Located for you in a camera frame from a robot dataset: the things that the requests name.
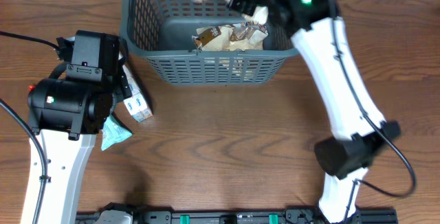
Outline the grey plastic basket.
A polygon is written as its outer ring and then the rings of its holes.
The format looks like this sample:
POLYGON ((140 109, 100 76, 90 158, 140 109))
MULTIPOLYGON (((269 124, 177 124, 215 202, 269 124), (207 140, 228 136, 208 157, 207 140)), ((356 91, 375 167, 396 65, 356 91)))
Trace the grey plastic basket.
POLYGON ((198 28, 244 20, 224 0, 122 0, 120 35, 173 85, 263 84, 298 53, 281 29, 267 26, 261 50, 201 52, 193 43, 198 28))

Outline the white patterned carton box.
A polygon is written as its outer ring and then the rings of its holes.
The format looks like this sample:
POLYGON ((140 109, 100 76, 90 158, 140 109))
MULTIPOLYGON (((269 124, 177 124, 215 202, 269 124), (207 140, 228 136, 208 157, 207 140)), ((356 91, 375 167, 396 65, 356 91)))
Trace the white patterned carton box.
POLYGON ((141 92, 140 86, 136 82, 129 67, 123 65, 122 68, 126 75, 128 87, 132 94, 131 97, 124 100, 124 105, 134 120, 137 122, 143 122, 144 120, 153 116, 152 110, 143 93, 141 92))

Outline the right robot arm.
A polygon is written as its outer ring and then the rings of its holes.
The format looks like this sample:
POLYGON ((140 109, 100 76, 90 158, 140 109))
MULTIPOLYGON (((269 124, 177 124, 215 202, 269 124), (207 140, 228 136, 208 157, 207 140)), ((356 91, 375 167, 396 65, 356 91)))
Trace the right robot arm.
POLYGON ((332 135, 314 147, 324 170, 317 219, 324 223, 396 223, 394 210, 360 210, 355 201, 374 158, 400 134, 372 101, 348 44, 336 0, 228 0, 231 10, 267 20, 289 37, 306 62, 332 135))

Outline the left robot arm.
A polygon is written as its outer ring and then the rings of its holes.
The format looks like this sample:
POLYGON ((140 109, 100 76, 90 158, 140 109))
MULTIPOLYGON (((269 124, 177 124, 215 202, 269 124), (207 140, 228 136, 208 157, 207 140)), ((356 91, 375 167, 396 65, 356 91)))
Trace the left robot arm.
POLYGON ((120 36, 79 30, 58 38, 61 61, 30 89, 30 175, 22 223, 74 223, 87 161, 117 103, 131 97, 120 36))

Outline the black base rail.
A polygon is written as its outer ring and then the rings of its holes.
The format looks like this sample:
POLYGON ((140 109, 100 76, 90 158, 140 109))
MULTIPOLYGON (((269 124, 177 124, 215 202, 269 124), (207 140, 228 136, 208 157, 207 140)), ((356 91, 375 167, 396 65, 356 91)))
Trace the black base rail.
POLYGON ((328 220, 313 207, 294 207, 286 210, 174 212, 170 208, 136 208, 132 205, 110 203, 94 214, 76 215, 75 223, 138 223, 138 224, 318 224, 328 220))

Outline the small teal snack packet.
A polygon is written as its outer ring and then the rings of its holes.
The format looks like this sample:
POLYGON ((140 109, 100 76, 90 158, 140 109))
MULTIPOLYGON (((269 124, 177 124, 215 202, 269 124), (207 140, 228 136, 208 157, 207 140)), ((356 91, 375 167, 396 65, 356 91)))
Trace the small teal snack packet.
POLYGON ((121 143, 132 136, 132 132, 124 128, 113 115, 110 115, 104 122, 102 129, 101 151, 104 151, 114 144, 121 143))

